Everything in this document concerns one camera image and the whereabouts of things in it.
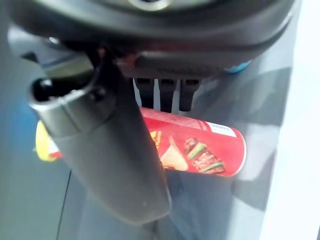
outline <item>can label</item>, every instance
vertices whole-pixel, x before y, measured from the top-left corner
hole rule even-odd
[[[238,130],[149,108],[141,113],[165,169],[231,177],[243,167],[247,149]],[[47,147],[51,158],[63,157],[51,139]]]

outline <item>gray surface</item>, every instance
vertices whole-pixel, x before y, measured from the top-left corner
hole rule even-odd
[[[258,239],[285,114],[296,24],[294,21],[281,40],[243,73],[208,82],[196,93],[190,116],[234,126],[245,135],[247,162],[238,176],[168,172],[172,213],[156,225],[144,227],[114,219],[71,176],[59,239],[147,240],[151,231],[160,240]],[[36,120],[24,91],[28,81],[41,72],[20,60],[13,62],[3,30],[1,42],[6,62],[2,61],[0,72],[4,116],[0,119],[0,239],[54,239],[69,171],[61,161],[43,163],[32,152]],[[12,81],[21,83],[21,79],[26,81],[14,89]]]
[[[234,126],[245,136],[247,161],[234,178],[211,177],[169,171],[167,173],[173,209],[169,217],[158,221],[154,235],[160,240],[256,240],[264,221],[265,209],[278,145],[280,127],[290,83],[295,43],[295,21],[281,40],[256,59],[248,69],[207,81],[196,93],[194,110],[187,115],[206,121]],[[155,108],[160,109],[159,90],[155,84]],[[178,113],[175,92],[173,112]],[[90,196],[82,208],[79,229],[61,232],[60,239],[150,239],[142,237],[143,228],[117,223]],[[77,192],[68,191],[67,200]],[[67,212],[73,201],[65,205],[62,223],[78,221]]]
[[[69,169],[63,162],[41,162],[33,151],[36,118],[27,105],[26,88],[42,72],[12,57],[6,30],[1,12],[0,239],[55,240]]]

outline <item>cylindrical container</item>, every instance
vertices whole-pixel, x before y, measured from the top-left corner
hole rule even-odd
[[[72,171],[116,216],[140,225],[169,213],[156,146],[115,67],[103,66],[84,86],[38,80],[29,105]]]
[[[148,108],[141,113],[165,169],[232,177],[243,167],[246,142],[237,129]],[[41,159],[63,157],[41,123],[36,136]]]

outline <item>yellow object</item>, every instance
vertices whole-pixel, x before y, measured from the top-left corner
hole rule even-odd
[[[42,121],[39,121],[36,126],[35,150],[42,161],[54,162],[57,160],[55,157],[50,156],[50,136]]]

